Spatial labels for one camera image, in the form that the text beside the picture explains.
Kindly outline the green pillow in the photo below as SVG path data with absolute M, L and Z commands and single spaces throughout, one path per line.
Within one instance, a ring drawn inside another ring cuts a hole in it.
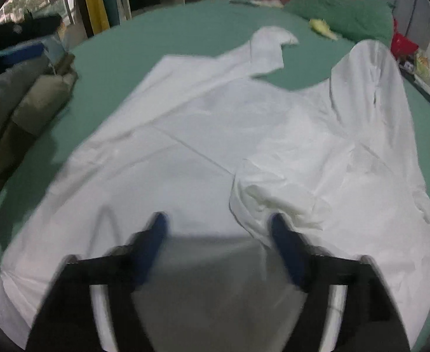
M 392 44 L 394 18 L 385 0 L 289 0 L 284 10 L 306 20 L 323 20 L 333 32 L 354 42 Z

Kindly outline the green bed sheet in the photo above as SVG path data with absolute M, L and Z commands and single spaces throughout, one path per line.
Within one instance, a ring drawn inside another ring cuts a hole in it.
M 331 41 L 284 10 L 225 1 L 155 10 L 109 29 L 75 50 L 79 74 L 71 102 L 30 149 L 0 194 L 0 267 L 9 244 L 26 225 L 71 154 L 121 106 L 164 56 L 217 57 L 251 40 L 264 27 L 290 32 L 283 67 L 259 79 L 297 91 L 326 80 L 358 43 Z M 419 167 L 430 198 L 430 103 L 402 77 L 412 114 Z M 430 340 L 430 310 L 413 351 Z

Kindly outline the large white garment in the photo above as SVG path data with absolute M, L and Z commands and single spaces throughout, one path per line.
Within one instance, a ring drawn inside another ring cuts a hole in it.
M 68 158 L 0 267 L 0 329 L 25 346 L 67 255 L 99 257 L 169 218 L 136 292 L 157 351 L 280 351 L 305 295 L 267 222 L 316 247 L 370 256 L 415 343 L 430 310 L 430 198 L 404 82 L 363 40 L 329 77 L 289 91 L 259 79 L 294 36 L 264 27 L 217 57 L 164 56 Z

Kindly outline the bedside clutter books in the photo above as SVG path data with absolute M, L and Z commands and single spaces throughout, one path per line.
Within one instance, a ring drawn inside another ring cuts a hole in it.
M 401 56 L 398 65 L 403 77 L 430 103 L 430 60 L 426 53 L 418 48 L 413 54 Z

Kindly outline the yellow curtain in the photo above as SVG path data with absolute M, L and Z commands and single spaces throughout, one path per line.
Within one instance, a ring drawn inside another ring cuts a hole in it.
M 92 34 L 99 34 L 110 28 L 103 0 L 85 0 L 90 18 Z

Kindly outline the small yellow cloth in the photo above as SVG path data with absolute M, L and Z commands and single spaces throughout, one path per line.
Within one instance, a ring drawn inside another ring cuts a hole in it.
M 338 40 L 338 35 L 336 35 L 327 24 L 325 20 L 312 18 L 309 21 L 310 29 L 312 29 L 317 34 L 329 38 L 330 40 Z

